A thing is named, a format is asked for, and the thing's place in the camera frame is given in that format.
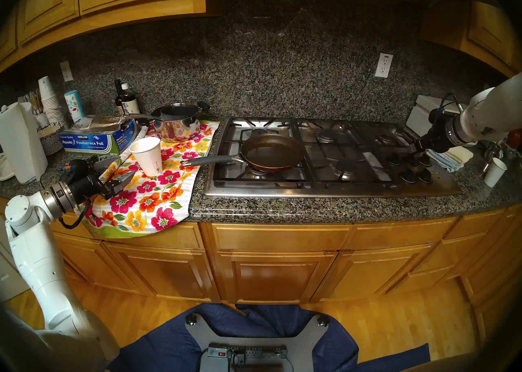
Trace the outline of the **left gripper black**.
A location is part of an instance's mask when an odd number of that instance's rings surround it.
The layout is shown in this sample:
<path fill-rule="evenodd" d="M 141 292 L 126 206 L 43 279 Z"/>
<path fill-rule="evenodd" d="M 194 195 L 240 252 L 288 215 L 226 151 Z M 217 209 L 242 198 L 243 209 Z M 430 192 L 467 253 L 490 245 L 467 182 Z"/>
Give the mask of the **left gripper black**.
<path fill-rule="evenodd" d="M 103 156 L 94 160 L 95 171 L 105 171 L 112 163 L 120 159 L 120 156 Z M 88 199 L 101 195 L 104 199 L 118 196 L 132 181 L 135 171 L 119 175 L 115 179 L 109 179 L 103 184 L 96 173 L 87 171 L 77 175 L 72 180 L 72 197 L 77 205 L 83 204 Z"/>

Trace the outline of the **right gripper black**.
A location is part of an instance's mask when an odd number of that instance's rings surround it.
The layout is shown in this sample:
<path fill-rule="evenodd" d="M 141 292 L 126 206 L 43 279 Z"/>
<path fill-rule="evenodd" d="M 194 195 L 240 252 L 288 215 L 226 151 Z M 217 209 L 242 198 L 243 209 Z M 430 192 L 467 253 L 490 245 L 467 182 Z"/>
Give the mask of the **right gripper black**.
<path fill-rule="evenodd" d="M 428 163 L 429 156 L 426 150 L 432 150 L 437 153 L 445 153 L 454 144 L 447 136 L 447 124 L 455 117 L 455 113 L 446 112 L 444 110 L 432 110 L 429 114 L 428 121 L 432 125 L 424 138 L 417 138 L 413 142 L 413 151 L 410 154 L 410 163 Z"/>

